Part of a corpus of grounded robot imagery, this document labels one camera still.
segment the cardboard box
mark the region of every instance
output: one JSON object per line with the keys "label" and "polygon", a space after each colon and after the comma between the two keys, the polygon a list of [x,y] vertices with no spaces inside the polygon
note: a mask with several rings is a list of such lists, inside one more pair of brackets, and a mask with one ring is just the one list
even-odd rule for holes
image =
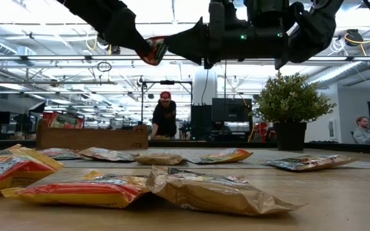
{"label": "cardboard box", "polygon": [[137,150],[148,148],[147,126],[135,126],[132,131],[47,128],[40,121],[37,130],[37,150],[47,148],[106,148],[109,150]]}

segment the red cap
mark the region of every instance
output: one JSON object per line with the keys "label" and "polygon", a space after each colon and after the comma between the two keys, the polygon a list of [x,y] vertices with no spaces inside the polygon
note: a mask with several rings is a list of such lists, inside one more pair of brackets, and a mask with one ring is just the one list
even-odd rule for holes
{"label": "red cap", "polygon": [[160,95],[161,99],[171,99],[171,93],[168,91],[164,91]]}

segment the green leaves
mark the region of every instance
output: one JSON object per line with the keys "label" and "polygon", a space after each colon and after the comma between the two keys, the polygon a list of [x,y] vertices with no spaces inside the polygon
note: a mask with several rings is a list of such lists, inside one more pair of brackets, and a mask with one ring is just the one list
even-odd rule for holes
{"label": "green leaves", "polygon": [[255,116],[273,123],[312,122],[332,113],[336,104],[325,94],[318,94],[318,84],[307,84],[307,79],[299,73],[269,78],[257,100],[260,107]]}

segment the potted plant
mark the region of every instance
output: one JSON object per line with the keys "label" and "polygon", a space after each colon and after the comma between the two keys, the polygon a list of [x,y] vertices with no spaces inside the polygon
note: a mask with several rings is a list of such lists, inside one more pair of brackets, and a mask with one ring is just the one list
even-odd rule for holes
{"label": "potted plant", "polygon": [[291,76],[277,74],[269,78],[261,91],[256,116],[274,123],[278,150],[303,150],[306,124],[332,113],[336,106],[317,83],[306,83],[308,77],[299,73]]}

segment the column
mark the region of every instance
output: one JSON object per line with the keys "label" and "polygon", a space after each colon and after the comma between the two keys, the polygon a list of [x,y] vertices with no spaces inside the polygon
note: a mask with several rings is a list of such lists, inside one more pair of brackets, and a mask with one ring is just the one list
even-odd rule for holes
{"label": "column", "polygon": [[212,105],[212,98],[218,96],[217,86],[217,74],[215,70],[205,70],[203,67],[199,67],[193,77],[193,104]]}

